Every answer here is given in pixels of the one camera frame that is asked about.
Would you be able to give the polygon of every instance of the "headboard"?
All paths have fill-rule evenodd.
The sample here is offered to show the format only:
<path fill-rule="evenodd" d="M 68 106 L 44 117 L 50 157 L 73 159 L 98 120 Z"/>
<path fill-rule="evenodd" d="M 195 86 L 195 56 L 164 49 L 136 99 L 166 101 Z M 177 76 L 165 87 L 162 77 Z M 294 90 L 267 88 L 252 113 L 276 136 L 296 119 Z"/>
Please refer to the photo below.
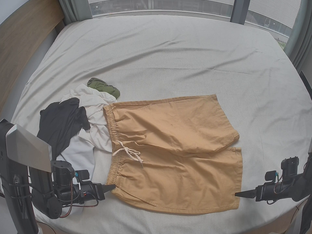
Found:
<path fill-rule="evenodd" d="M 58 0 L 29 0 L 0 25 L 0 112 L 21 70 L 63 18 Z"/>

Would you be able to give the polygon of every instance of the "shorts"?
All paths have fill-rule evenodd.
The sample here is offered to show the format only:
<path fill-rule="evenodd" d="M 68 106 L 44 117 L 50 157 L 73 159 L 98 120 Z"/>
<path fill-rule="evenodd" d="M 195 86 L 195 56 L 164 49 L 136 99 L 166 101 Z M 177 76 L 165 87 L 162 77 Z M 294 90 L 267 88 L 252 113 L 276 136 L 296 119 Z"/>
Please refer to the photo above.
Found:
<path fill-rule="evenodd" d="M 112 103 L 103 108 L 112 141 L 106 184 L 146 210 L 203 214 L 237 209 L 239 139 L 216 95 Z"/>

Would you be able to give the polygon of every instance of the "curtain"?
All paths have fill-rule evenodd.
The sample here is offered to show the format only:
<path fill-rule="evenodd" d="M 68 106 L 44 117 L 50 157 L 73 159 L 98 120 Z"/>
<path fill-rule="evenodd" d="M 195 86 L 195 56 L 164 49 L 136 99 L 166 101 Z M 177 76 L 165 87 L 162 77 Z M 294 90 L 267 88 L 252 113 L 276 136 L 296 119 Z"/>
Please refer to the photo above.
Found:
<path fill-rule="evenodd" d="M 92 19 L 88 0 L 59 0 L 59 2 L 65 15 L 65 25 L 76 21 Z"/>
<path fill-rule="evenodd" d="M 285 46 L 285 53 L 300 73 L 312 45 L 312 0 L 301 0 L 293 31 L 291 41 Z"/>

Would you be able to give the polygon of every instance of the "white drawstring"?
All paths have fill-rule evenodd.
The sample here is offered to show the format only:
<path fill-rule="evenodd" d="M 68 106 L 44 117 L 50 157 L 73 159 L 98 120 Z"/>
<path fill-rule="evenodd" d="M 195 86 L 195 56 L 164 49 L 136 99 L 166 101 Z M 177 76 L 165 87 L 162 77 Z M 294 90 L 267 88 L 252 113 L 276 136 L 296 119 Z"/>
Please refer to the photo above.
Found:
<path fill-rule="evenodd" d="M 115 156 L 115 155 L 116 155 L 117 153 L 119 153 L 120 151 L 125 150 L 126 153 L 128 154 L 128 156 L 129 156 L 131 159 L 140 162 L 140 163 L 141 163 L 141 166 L 142 166 L 142 168 L 143 168 L 143 161 L 144 161 L 144 162 L 147 162 L 147 161 L 142 160 L 142 159 L 139 157 L 139 155 L 140 155 L 141 153 L 140 153 L 139 151 L 136 151 L 136 150 L 134 150 L 134 149 L 130 149 L 130 148 L 124 146 L 123 143 L 122 143 L 121 141 L 117 141 L 117 142 L 122 146 L 122 148 L 120 148 L 120 149 L 118 149 L 116 152 L 114 152 L 112 156 Z"/>

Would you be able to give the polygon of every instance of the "black garment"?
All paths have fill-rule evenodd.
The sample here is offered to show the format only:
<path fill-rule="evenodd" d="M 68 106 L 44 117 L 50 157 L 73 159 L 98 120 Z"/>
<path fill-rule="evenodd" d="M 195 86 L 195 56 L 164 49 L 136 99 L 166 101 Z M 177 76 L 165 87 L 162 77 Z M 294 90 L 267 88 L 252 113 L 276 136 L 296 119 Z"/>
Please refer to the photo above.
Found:
<path fill-rule="evenodd" d="M 79 107 L 78 98 L 70 98 L 61 103 L 53 102 L 40 111 L 37 137 L 52 147 L 52 160 L 69 146 L 70 139 L 83 127 L 90 129 L 84 107 Z"/>

